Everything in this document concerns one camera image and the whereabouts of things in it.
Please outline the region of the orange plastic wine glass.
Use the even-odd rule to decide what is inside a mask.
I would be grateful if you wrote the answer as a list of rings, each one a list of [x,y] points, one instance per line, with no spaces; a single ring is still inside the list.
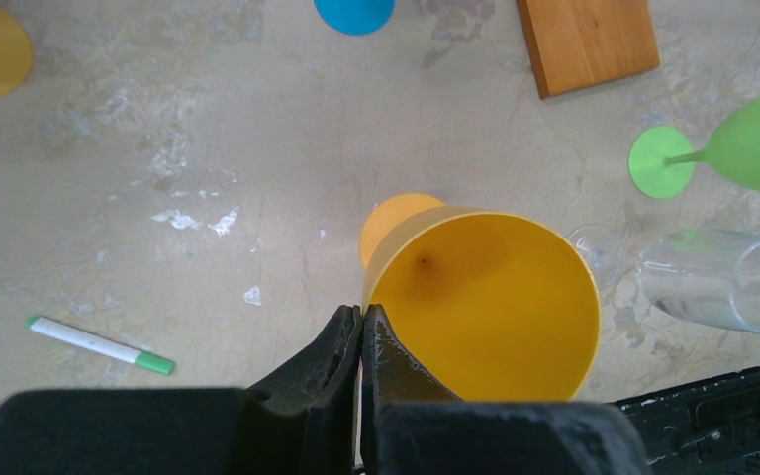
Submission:
[[[568,401],[591,372],[601,303],[561,235],[423,193],[376,206],[359,237],[362,302],[466,401]]]

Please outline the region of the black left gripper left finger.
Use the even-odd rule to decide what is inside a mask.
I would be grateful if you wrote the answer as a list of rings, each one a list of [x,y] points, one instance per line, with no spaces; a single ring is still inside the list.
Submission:
[[[361,338],[342,306],[248,388],[15,394],[0,404],[0,474],[349,474]]]

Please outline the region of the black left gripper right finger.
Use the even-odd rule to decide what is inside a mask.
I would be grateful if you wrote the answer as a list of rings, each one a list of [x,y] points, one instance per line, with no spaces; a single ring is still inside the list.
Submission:
[[[360,453],[369,474],[648,474],[635,427],[584,402],[464,402],[364,313]]]

